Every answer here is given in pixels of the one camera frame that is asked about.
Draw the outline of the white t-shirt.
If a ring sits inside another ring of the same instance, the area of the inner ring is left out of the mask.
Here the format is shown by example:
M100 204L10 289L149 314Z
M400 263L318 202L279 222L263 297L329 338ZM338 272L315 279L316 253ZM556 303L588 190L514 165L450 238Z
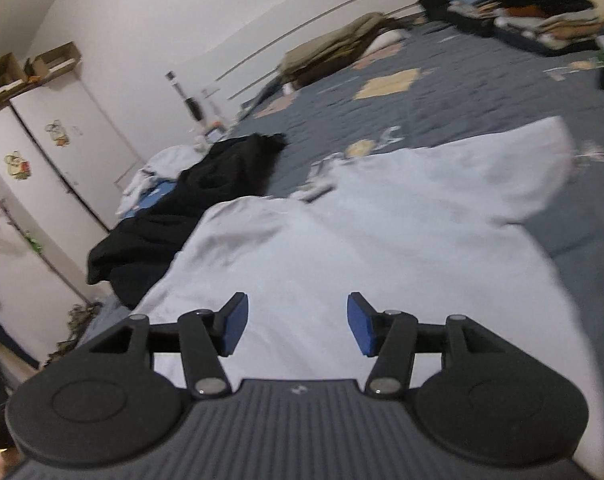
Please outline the white t-shirt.
M464 314L582 390L576 451L604 479L604 393L594 350L556 266L524 229L567 181L574 142L560 117L343 162L310 204L244 197L213 206L138 305L154 323L215 310L236 292L249 323L225 370L244 378L365 380L346 301L423 323Z

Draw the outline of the black clothes pile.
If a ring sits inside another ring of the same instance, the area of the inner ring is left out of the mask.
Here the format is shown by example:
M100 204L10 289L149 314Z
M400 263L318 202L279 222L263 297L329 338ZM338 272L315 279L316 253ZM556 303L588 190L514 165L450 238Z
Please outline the black clothes pile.
M108 283L120 304L135 309L167 273L206 211L265 194L287 145L282 133L253 133L214 144L201 162L183 170L171 192L120 221L88 253L86 283Z

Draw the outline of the stack of folded clothes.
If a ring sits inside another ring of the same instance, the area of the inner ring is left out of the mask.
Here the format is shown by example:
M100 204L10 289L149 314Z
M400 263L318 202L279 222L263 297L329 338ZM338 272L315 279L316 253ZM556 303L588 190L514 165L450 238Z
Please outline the stack of folded clothes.
M596 46L604 0L419 0L430 21L496 37L521 50L560 55Z

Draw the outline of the shoes on rack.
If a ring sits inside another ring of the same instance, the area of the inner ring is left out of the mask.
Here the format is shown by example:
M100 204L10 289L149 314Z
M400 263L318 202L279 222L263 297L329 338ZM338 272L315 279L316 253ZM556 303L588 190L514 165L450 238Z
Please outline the shoes on rack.
M56 343L56 350L47 356L44 367L60 360L78 346L88 326L100 313L103 305L102 302L95 301L90 304L75 304L73 306L69 311L67 322L68 336L63 341Z

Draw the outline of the blue patterned pillow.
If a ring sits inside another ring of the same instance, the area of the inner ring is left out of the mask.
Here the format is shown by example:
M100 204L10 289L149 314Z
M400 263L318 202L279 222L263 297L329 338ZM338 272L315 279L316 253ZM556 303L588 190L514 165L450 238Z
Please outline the blue patterned pillow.
M148 188L140 194L136 202L126 209L122 218L133 218L139 211L148 209L155 205L162 197L171 193L175 188L176 182L170 180L157 181L152 188Z

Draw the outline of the light grey hoodie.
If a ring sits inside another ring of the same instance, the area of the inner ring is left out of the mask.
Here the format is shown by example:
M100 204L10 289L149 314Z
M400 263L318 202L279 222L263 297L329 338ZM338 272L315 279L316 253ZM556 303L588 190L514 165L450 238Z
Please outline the light grey hoodie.
M183 170L198 164L203 157L193 145L175 145L153 155L124 188L116 217L123 219L139 203L142 194L159 182L176 181Z

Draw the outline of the white wardrobe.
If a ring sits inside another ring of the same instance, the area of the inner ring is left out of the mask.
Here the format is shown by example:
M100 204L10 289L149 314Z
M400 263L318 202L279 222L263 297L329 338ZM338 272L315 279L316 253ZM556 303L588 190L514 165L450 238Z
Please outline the white wardrobe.
M25 229L78 287L140 168L142 159L73 72L0 110L0 183L28 216Z

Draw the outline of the grey quilted bedspread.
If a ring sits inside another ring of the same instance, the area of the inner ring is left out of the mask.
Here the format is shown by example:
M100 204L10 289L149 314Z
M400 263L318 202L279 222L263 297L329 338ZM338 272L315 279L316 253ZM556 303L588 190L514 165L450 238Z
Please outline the grey quilted bedspread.
M574 300L604 393L604 91L594 70L554 81L565 64L497 39L421 26L396 55L323 78L293 93L285 110L239 122L225 140L284 134L288 145L267 191L243 197L310 204L334 189L332 169L343 162L560 117L574 142L574 166L524 229Z

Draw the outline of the white bed headboard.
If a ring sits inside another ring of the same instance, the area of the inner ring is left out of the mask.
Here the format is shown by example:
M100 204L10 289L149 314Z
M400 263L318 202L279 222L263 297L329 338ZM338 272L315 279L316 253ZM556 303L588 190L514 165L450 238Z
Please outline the white bed headboard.
M407 15L417 1L285 0L217 47L177 65L174 74L207 112L230 122L276 76L288 51L370 12Z

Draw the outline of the folded brown blanket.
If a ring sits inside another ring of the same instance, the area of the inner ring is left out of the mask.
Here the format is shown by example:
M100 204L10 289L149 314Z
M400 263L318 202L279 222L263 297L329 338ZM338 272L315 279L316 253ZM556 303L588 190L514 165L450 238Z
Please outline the folded brown blanket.
M396 18L379 12L361 15L288 51L278 65L280 82L294 89L308 86L357 61L382 32L403 28Z

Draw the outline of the white pillow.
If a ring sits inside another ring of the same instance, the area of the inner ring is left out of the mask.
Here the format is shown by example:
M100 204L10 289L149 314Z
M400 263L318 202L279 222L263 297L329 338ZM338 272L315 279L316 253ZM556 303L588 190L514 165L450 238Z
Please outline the white pillow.
M409 37L410 32L408 32L406 29L401 28L387 30L386 32L382 32L382 34L380 34L377 38L375 38L375 40L372 41L371 44L369 44L369 47L367 47L364 55L370 55Z

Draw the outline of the small cardboard box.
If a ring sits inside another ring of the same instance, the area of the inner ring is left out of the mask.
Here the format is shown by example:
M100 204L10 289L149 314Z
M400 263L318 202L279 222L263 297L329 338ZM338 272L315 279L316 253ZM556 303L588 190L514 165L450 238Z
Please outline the small cardboard box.
M30 84L44 84L65 73L72 72L81 62L82 54L73 41L28 58L24 71Z

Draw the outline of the large cardboard box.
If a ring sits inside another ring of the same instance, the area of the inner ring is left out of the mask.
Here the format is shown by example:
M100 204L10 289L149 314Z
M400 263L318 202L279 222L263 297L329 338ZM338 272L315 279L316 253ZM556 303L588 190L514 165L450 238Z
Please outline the large cardboard box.
M9 52L0 57L0 106L28 84L28 76L16 56Z

